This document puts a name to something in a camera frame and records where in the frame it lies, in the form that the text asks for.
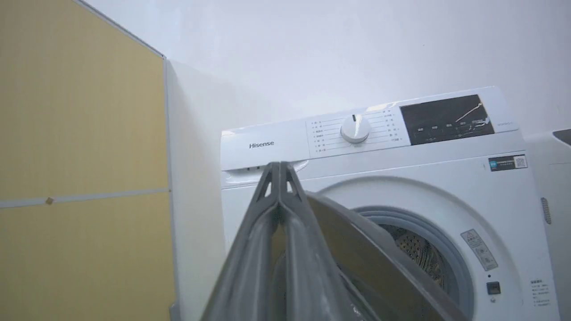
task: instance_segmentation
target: hisense logo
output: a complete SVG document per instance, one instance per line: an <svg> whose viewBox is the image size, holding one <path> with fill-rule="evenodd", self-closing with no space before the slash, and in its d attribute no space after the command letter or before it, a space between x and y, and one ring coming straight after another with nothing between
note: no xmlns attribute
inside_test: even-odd
<svg viewBox="0 0 571 321"><path fill-rule="evenodd" d="M253 143L253 144L250 144L250 149L256 149L258 147L273 146L273 145L274 145L274 142Z"/></svg>

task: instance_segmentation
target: control panel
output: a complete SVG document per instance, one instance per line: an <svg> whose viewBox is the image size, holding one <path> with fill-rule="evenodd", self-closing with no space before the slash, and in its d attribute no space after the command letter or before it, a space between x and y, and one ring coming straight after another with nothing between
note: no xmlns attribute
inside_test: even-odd
<svg viewBox="0 0 571 321"><path fill-rule="evenodd" d="M397 107L360 114L325 115L306 120L312 158L410 145Z"/></svg>
<svg viewBox="0 0 571 321"><path fill-rule="evenodd" d="M401 106L412 145L494 133L478 95Z"/></svg>
<svg viewBox="0 0 571 321"><path fill-rule="evenodd" d="M501 91L485 87L222 132L223 171L517 130Z"/></svg>

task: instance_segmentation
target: warning label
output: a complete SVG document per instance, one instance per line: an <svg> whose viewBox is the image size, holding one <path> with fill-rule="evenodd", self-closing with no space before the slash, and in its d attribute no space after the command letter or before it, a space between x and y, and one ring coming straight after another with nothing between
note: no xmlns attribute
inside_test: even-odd
<svg viewBox="0 0 571 321"><path fill-rule="evenodd" d="M551 305L551 294L549 285L542 279L535 279L530 281L532 288L533 306L545 307Z"/></svg>
<svg viewBox="0 0 571 321"><path fill-rule="evenodd" d="M460 234L462 238L466 241L468 246L472 249L476 257L482 264L482 267L485 271L489 271L493 268L498 267L498 263L494 256L486 246L486 243L482 240L482 238L478 235L476 230L472 229Z"/></svg>

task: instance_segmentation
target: yellow panel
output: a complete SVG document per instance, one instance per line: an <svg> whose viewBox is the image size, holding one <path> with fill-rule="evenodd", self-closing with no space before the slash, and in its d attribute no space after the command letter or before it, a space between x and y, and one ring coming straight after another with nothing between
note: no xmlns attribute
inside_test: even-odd
<svg viewBox="0 0 571 321"><path fill-rule="evenodd" d="M168 193L0 210L0 320L168 320Z"/></svg>
<svg viewBox="0 0 571 321"><path fill-rule="evenodd" d="M72 0L0 1L0 199L166 188L163 79Z"/></svg>

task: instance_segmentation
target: white wall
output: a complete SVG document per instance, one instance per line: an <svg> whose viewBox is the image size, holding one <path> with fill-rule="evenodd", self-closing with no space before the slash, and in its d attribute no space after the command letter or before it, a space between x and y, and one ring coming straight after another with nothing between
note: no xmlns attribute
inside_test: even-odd
<svg viewBox="0 0 571 321"><path fill-rule="evenodd" d="M186 321L224 257L220 130L488 85L526 134L571 126L566 0L89 2L171 60Z"/></svg>

